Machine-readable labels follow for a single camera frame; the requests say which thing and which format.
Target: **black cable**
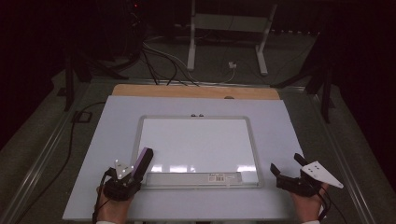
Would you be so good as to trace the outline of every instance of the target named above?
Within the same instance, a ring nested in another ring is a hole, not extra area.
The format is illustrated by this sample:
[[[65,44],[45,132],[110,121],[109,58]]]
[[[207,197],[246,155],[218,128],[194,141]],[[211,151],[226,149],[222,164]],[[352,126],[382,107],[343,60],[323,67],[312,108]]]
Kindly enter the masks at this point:
[[[151,77],[152,77],[152,79],[154,80],[155,85],[158,85],[157,78],[155,77],[155,74],[153,73],[153,70],[151,70],[151,69],[153,69],[153,67],[150,65],[149,58],[148,58],[148,56],[146,55],[146,52],[145,52],[145,51],[142,51],[142,52],[143,52],[143,56],[144,56],[145,59],[146,59],[146,64],[147,64],[147,66],[148,66],[148,70],[149,70],[149,72],[150,72],[150,74],[151,74]]]
[[[152,49],[143,48],[143,50],[144,50],[145,52],[147,51],[147,53],[149,53],[149,54],[153,54],[153,55],[156,55],[156,56],[164,57],[164,58],[168,59],[169,62],[172,63],[172,65],[173,65],[174,68],[175,68],[175,72],[174,72],[174,74],[169,78],[168,82],[166,83],[166,86],[168,86],[168,85],[172,82],[172,80],[174,80],[174,79],[176,78],[176,75],[177,75],[177,65],[176,65],[176,63],[175,63],[173,60],[171,60],[169,57],[167,57],[166,55],[163,55],[163,54],[161,54],[161,53],[159,53],[159,52],[157,52],[157,51],[154,51],[154,50],[152,50]]]
[[[64,171],[64,168],[66,167],[67,163],[69,162],[71,154],[72,154],[73,131],[74,131],[74,128],[75,128],[75,125],[76,125],[77,118],[79,118],[79,116],[81,116],[81,114],[84,113],[85,110],[90,108],[91,106],[100,105],[100,104],[104,104],[104,103],[105,102],[99,102],[99,103],[95,103],[95,104],[92,104],[92,105],[87,105],[82,110],[78,111],[78,113],[73,117],[72,128],[71,128],[71,131],[70,131],[70,138],[69,138],[69,148],[68,148],[68,151],[67,151],[66,160],[64,161],[64,165],[61,167],[61,169],[58,171],[58,173],[55,175],[55,177],[52,178],[52,180],[48,183],[48,185],[43,190],[41,190],[41,192],[38,194],[38,196],[25,208],[25,210],[21,213],[20,217],[15,222],[15,224],[18,224],[18,223],[21,222],[23,217],[26,216],[26,214],[33,207],[33,205],[35,205],[35,203],[44,195],[44,193],[50,188],[50,186],[55,182],[55,180],[58,179],[58,177]]]
[[[320,213],[320,215],[318,217],[318,221],[321,221],[323,218],[326,217],[326,215],[329,212],[331,206],[327,205],[326,200],[324,200],[324,198],[321,196],[321,194],[319,192],[317,192],[317,195],[320,198],[320,200],[322,201],[322,204],[324,205],[323,211]]]
[[[97,195],[97,198],[96,198],[96,203],[95,203],[94,211],[93,211],[93,214],[92,214],[92,224],[96,223],[97,218],[98,218],[99,210],[109,201],[109,200],[107,200],[102,205],[99,205],[100,197],[102,196],[102,190],[103,190],[103,185],[105,183],[105,179],[106,179],[106,173],[103,174],[102,180],[100,181],[98,195]]]
[[[188,77],[188,76],[186,75],[186,73],[184,73],[183,68],[182,68],[178,63],[176,63],[174,60],[172,60],[171,58],[169,58],[166,54],[163,54],[163,53],[161,53],[161,52],[159,52],[159,51],[157,51],[157,50],[155,50],[155,49],[144,48],[144,50],[152,51],[153,54],[156,54],[157,56],[161,56],[161,57],[164,57],[164,58],[168,59],[169,61],[171,61],[171,62],[180,70],[180,72],[183,74],[183,76],[184,76],[189,82],[191,82],[191,83],[192,83],[193,85],[195,85],[195,86],[199,86],[198,84],[196,84],[196,83],[194,82],[194,80],[192,80],[190,77]]]
[[[340,208],[337,206],[337,204],[335,204],[332,199],[330,198],[329,193],[327,192],[327,190],[325,188],[322,187],[322,189],[324,190],[325,196],[326,198],[329,200],[330,204],[334,205],[335,210],[338,211],[338,213],[340,214],[341,218],[344,220],[344,222],[347,224],[347,219],[344,217],[344,214],[341,212]]]

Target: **sticker label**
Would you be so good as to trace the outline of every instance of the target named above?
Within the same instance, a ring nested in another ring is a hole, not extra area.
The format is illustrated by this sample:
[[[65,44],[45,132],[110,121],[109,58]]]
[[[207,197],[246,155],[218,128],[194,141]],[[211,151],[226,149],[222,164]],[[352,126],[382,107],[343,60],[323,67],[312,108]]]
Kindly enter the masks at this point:
[[[225,182],[225,174],[209,174],[209,182]]]

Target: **human hand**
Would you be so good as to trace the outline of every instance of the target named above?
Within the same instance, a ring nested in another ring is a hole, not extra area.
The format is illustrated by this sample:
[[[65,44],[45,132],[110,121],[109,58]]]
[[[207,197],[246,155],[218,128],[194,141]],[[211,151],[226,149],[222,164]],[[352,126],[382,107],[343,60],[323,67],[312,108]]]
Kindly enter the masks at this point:
[[[105,186],[102,187],[98,204],[97,221],[108,221],[116,224],[124,224],[128,216],[128,210],[131,205],[131,197],[128,201],[117,202],[108,199],[104,194]]]
[[[329,187],[329,185],[323,183],[319,194],[323,195],[327,187]],[[293,199],[297,217],[300,219],[300,221],[307,222],[318,220],[320,207],[322,205],[322,200],[318,195],[308,198],[295,193],[290,193],[290,196]]]

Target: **cable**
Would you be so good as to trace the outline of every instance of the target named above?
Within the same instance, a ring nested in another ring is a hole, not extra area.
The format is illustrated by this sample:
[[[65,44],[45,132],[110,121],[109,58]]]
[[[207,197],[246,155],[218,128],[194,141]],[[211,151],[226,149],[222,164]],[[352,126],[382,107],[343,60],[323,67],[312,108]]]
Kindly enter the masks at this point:
[[[235,77],[235,68],[233,68],[233,75],[229,79],[227,79],[226,81],[219,82],[219,83],[217,83],[217,85],[221,85],[221,84],[225,84],[227,82],[230,82],[231,80],[233,80],[234,77]]]
[[[157,50],[157,49],[153,49],[152,47],[150,47],[150,46],[149,46],[148,44],[146,44],[146,43],[143,43],[143,45],[145,46],[145,48],[144,48],[145,50],[152,50],[152,51],[154,51],[154,52],[160,53],[160,54],[163,55],[163,56],[168,56],[168,57],[165,57],[165,58],[167,58],[168,60],[171,60],[169,57],[172,57],[172,58],[176,59],[178,62],[180,62],[180,63],[183,65],[183,68],[181,68],[180,65],[179,65],[178,63],[176,63],[176,66],[180,69],[180,72],[183,74],[183,76],[184,76],[186,79],[188,79],[193,85],[199,86],[197,83],[200,83],[200,81],[194,79],[194,78],[191,76],[190,72],[187,70],[187,65],[184,64],[178,57],[176,57],[175,55],[172,55],[172,54],[165,53],[165,52],[163,52],[163,51],[159,51],[159,50]],[[187,70],[188,76],[186,76],[186,74],[184,73],[183,70]]]
[[[174,72],[174,74],[172,75],[172,77],[169,78],[168,82],[166,83],[167,86],[172,82],[172,80],[176,80],[176,81],[178,81],[179,83],[181,83],[181,84],[183,84],[183,85],[186,85],[186,84],[183,83],[182,81],[176,79],[176,76],[177,76],[177,65],[176,65],[176,63],[175,63],[174,61],[172,61],[171,59],[169,59],[169,58],[166,57],[165,55],[161,55],[161,54],[159,54],[159,53],[157,53],[157,52],[153,52],[153,51],[151,51],[150,49],[143,49],[143,50],[147,50],[147,51],[148,51],[147,53],[149,53],[149,54],[153,54],[153,55],[156,55],[156,56],[164,57],[164,58],[168,59],[169,62],[172,63],[172,65],[173,65],[174,68],[175,68],[175,72]],[[167,77],[161,76],[161,75],[160,75],[159,73],[157,73],[157,72],[155,72],[155,73],[156,73],[158,76],[167,79]]]
[[[98,218],[99,210],[100,210],[108,201],[110,201],[110,200],[107,200],[107,201],[106,201],[105,203],[103,203],[102,205],[99,205],[100,198],[101,198],[101,196],[102,196],[103,185],[104,185],[105,179],[106,179],[106,175],[107,175],[107,172],[105,172],[105,173],[103,174],[102,180],[100,181],[99,190],[98,190],[98,195],[97,195],[97,197],[96,197],[96,203],[95,203],[94,211],[93,211],[93,214],[92,214],[92,224],[95,224],[95,223],[96,223],[97,218]]]
[[[344,223],[347,224],[347,219],[344,217],[344,214],[341,212],[340,208],[338,208],[337,204],[335,204],[332,199],[330,198],[329,193],[327,192],[327,190],[325,188],[322,187],[322,189],[324,190],[324,195],[326,196],[326,198],[329,200],[330,204],[334,205],[335,210],[338,211],[338,213],[340,214],[341,218],[344,220]]]
[[[20,217],[15,222],[15,224],[18,224],[18,223],[21,222],[23,217],[26,216],[26,214],[33,207],[33,205],[35,205],[35,203],[44,195],[44,193],[50,188],[50,186],[55,182],[55,180],[58,179],[58,177],[64,171],[64,168],[66,167],[67,163],[69,162],[71,154],[72,154],[73,131],[74,131],[74,128],[75,128],[75,125],[76,125],[76,119],[79,118],[79,116],[81,116],[81,114],[84,113],[86,109],[88,109],[88,108],[90,108],[90,107],[92,107],[94,105],[101,105],[101,104],[105,104],[105,103],[106,102],[99,102],[99,103],[95,103],[95,104],[92,104],[92,105],[87,105],[82,110],[78,111],[78,113],[73,117],[72,128],[71,128],[71,131],[70,131],[70,138],[69,138],[69,148],[68,148],[68,151],[67,151],[66,160],[64,161],[64,165],[61,167],[61,169],[58,171],[58,173],[55,175],[55,177],[52,178],[52,180],[48,183],[48,185],[43,190],[41,190],[41,192],[38,194],[38,196],[25,208],[25,210],[21,213]]]
[[[155,76],[155,72],[154,72],[154,68],[151,66],[151,64],[150,64],[150,62],[149,62],[149,58],[148,58],[148,56],[146,55],[146,52],[145,51],[143,51],[143,55],[145,56],[145,59],[146,59],[146,65],[148,66],[148,70],[149,70],[149,72],[150,72],[150,74],[151,74],[151,77],[152,77],[152,79],[154,80],[154,82],[155,82],[155,85],[159,85],[158,84],[158,81],[157,81],[157,77]]]
[[[320,200],[322,201],[322,204],[324,205],[323,211],[320,213],[318,220],[321,221],[323,218],[326,217],[327,213],[329,212],[331,206],[327,205],[326,200],[324,200],[324,198],[321,196],[321,194],[319,192],[317,192],[318,197],[320,198]]]

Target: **whiteboard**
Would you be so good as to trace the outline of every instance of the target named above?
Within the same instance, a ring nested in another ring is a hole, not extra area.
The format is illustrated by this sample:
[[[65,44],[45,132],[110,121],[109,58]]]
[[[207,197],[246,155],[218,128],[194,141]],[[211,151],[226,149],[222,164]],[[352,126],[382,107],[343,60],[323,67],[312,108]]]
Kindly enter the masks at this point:
[[[260,188],[247,117],[155,117],[139,121],[132,164],[154,151],[146,189]]]

